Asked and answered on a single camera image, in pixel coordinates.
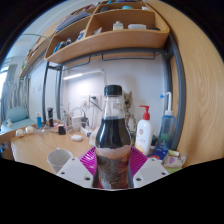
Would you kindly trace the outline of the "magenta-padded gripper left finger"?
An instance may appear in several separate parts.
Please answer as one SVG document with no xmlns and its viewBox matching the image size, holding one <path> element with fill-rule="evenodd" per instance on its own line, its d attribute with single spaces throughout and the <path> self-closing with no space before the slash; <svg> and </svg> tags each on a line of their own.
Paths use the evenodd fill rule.
<svg viewBox="0 0 224 224">
<path fill-rule="evenodd" d="M 57 176 L 84 188 L 98 187 L 95 148 L 92 147 L 79 158 L 70 158 Z"/>
</svg>

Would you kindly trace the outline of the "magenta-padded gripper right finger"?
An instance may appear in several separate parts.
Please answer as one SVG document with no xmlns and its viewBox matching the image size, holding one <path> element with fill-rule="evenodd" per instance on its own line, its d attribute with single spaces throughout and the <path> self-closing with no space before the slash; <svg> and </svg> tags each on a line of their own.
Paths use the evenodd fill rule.
<svg viewBox="0 0 224 224">
<path fill-rule="evenodd" d="M 168 175 L 168 171 L 160 161 L 148 158 L 138 149 L 131 148 L 128 168 L 129 188 L 141 188 Z"/>
</svg>

